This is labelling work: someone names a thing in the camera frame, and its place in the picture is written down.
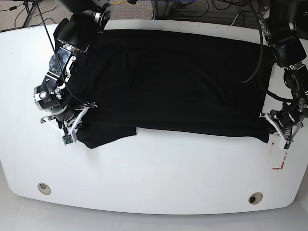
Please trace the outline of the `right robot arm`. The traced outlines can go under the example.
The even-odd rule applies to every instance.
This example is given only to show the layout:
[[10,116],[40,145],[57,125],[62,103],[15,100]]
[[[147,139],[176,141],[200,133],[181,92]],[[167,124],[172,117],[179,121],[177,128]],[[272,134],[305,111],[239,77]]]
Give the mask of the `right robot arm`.
[[50,115],[41,118],[61,135],[65,145],[77,141],[76,131],[81,119],[96,103],[88,103],[69,89],[69,81],[76,71],[77,55],[87,52],[111,17],[112,4],[108,0],[62,0],[62,6],[71,13],[56,41],[49,70],[42,83],[34,88],[34,103],[41,111]]

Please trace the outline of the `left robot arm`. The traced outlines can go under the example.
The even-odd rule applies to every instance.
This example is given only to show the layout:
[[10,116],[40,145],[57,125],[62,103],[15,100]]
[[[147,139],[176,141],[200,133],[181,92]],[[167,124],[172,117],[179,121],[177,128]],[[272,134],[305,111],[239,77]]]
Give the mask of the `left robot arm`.
[[298,30],[304,25],[308,12],[306,0],[260,0],[258,11],[252,2],[247,2],[257,20],[260,42],[266,42],[272,50],[278,67],[284,69],[283,81],[290,89],[292,98],[282,98],[264,89],[270,97],[282,102],[282,109],[261,113],[278,133],[282,149],[288,149],[296,133],[308,117],[308,68],[303,63],[307,54]]

